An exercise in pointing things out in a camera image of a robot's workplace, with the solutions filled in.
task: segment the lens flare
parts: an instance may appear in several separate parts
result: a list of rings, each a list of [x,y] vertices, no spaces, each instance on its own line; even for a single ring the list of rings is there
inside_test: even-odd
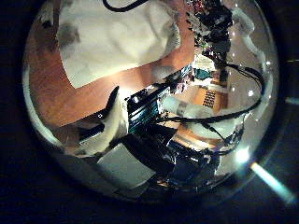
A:
[[[258,163],[254,162],[250,168],[283,200],[284,203],[297,203],[296,195],[294,195],[287,187],[285,187],[282,183],[265,171],[265,169]]]

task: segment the white cloth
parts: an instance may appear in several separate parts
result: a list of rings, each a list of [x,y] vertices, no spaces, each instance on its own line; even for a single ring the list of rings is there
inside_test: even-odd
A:
[[[213,60],[209,59],[208,57],[202,55],[199,52],[195,52],[192,67],[197,69],[202,69],[207,72],[216,71]]]
[[[135,0],[109,1],[124,7]],[[62,0],[57,39],[73,87],[158,61],[180,46],[175,11],[160,0],[113,12],[99,0]]]

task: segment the wooden desk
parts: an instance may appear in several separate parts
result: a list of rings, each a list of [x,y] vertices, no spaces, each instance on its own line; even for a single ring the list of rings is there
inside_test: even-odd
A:
[[[178,26],[182,38],[179,49],[157,62],[103,77],[75,89],[65,74],[55,39],[60,0],[53,2],[54,26],[45,29],[39,20],[35,20],[24,52],[24,67],[30,68],[30,92],[36,112],[51,129],[73,123],[103,109],[116,86],[132,92],[140,91],[156,81],[152,75],[154,68],[167,66],[175,72],[193,61],[194,38],[186,22],[188,8],[183,1],[167,0],[167,4],[179,11]]]

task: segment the black cable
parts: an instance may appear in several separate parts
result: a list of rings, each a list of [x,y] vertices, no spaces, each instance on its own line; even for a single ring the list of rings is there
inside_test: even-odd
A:
[[[264,83],[264,80],[263,80],[263,76],[262,76],[262,74],[260,72],[258,72],[257,70],[255,70],[253,68],[243,67],[243,66],[239,66],[239,65],[236,65],[236,64],[227,63],[226,66],[234,68],[238,72],[241,71],[241,72],[245,72],[247,74],[249,73],[250,75],[254,75],[255,77],[257,77],[258,80],[259,80],[259,82],[261,83],[261,87],[262,87],[261,95],[264,94],[265,83]]]
[[[169,118],[169,112],[168,112],[168,111],[166,112],[164,118],[165,118],[165,119],[166,119],[166,118]]]
[[[224,145],[226,147],[228,146],[228,143],[227,143],[226,139],[215,128],[213,128],[212,126],[210,126],[209,124],[204,123],[204,122],[202,122],[201,124],[203,125],[204,128],[212,131],[213,133],[216,133],[223,140]]]
[[[217,117],[210,117],[210,118],[206,118],[206,119],[187,119],[187,118],[181,118],[181,117],[173,117],[173,118],[168,118],[168,119],[157,119],[156,122],[163,122],[163,121],[173,121],[173,122],[192,122],[192,123],[215,123],[215,122],[220,122],[226,119],[236,119],[238,117],[240,117],[241,115],[250,112],[251,110],[255,109],[260,103],[261,103],[262,99],[259,99],[254,105],[252,105],[251,107],[238,111],[238,112],[234,112],[232,114],[228,114],[228,115],[221,115],[221,116],[217,116]]]
[[[259,90],[262,91],[261,83],[259,83],[259,79],[250,75],[247,75],[246,73],[243,73],[242,71],[238,71],[242,76],[248,77],[253,79],[253,81],[256,83],[256,85],[259,87]]]
[[[130,11],[136,7],[141,6],[142,4],[148,2],[149,0],[136,0],[135,2],[133,2],[132,4],[130,4],[129,6],[126,7],[112,7],[107,0],[103,0],[103,4],[104,6],[110,10],[110,11],[114,11],[114,12],[126,12],[126,11]]]
[[[245,131],[245,116],[246,116],[246,115],[247,115],[247,114],[245,114],[245,115],[243,116],[242,128],[241,128],[241,130],[238,131],[238,133],[237,133],[237,135],[236,135],[236,140],[235,140],[234,146],[233,146],[232,148],[230,148],[230,149],[228,149],[228,150],[225,150],[225,151],[216,151],[216,152],[211,151],[211,150],[209,150],[208,148],[206,148],[206,149],[204,150],[204,153],[207,152],[207,153],[208,153],[207,155],[210,155],[210,156],[226,156],[226,155],[230,154],[231,152],[235,151],[235,150],[236,150],[236,147],[239,145],[239,143],[240,143],[240,141],[241,141],[241,139],[242,139],[242,137],[243,137],[244,131]]]

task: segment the light fixture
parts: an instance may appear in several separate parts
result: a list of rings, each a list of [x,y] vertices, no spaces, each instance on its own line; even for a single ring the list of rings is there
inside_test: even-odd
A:
[[[249,91],[249,96],[253,96],[254,92],[253,91]]]
[[[235,160],[237,163],[245,163],[249,160],[249,147],[241,148],[235,152]]]
[[[133,101],[134,101],[135,103],[138,103],[138,102],[139,102],[138,97],[135,96],[135,97],[133,98]]]

